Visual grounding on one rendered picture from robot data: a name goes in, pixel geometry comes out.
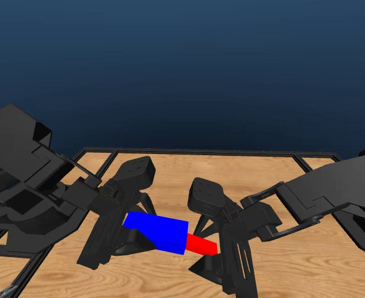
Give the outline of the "blue hollow socket block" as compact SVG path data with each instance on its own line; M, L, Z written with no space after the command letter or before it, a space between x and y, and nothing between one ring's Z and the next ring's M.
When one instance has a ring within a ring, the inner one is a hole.
M143 212L129 212L123 226L140 231L157 250L179 255L185 253L188 221Z

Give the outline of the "thin red peg bar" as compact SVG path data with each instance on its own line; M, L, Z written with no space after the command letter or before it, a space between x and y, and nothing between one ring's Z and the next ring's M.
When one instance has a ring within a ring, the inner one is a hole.
M216 242L206 240L190 233L187 234L186 250L199 255L213 256L218 254Z

